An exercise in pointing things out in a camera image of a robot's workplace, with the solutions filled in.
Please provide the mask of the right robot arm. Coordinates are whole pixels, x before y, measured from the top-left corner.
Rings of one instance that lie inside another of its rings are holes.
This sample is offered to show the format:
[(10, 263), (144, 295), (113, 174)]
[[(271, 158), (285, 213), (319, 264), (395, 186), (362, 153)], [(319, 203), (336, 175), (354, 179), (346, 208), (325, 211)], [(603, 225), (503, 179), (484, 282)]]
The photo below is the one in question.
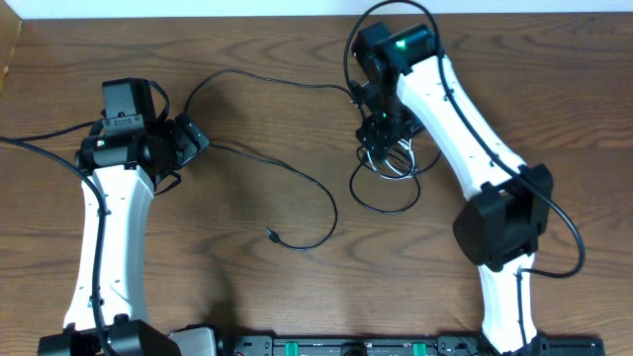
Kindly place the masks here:
[(466, 201), (453, 233), (479, 270), (485, 341), (499, 355), (531, 350), (537, 330), (526, 272), (547, 226), (551, 173), (527, 166), (490, 128), (426, 25), (393, 34), (374, 24), (351, 51), (368, 78), (352, 85), (371, 111), (356, 132), (366, 162), (384, 163), (419, 132), (430, 134)]

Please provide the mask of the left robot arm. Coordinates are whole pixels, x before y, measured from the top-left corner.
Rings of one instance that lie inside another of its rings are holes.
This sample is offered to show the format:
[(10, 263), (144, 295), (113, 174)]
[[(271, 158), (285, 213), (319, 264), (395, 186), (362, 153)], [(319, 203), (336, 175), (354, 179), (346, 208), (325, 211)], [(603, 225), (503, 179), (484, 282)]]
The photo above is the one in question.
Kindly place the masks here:
[(166, 335), (149, 323), (143, 289), (145, 230), (158, 184), (209, 146), (186, 115), (154, 110), (157, 84), (106, 81), (105, 109), (75, 154), (82, 175), (80, 266), (63, 331), (39, 342), (41, 355), (214, 355), (208, 326)]

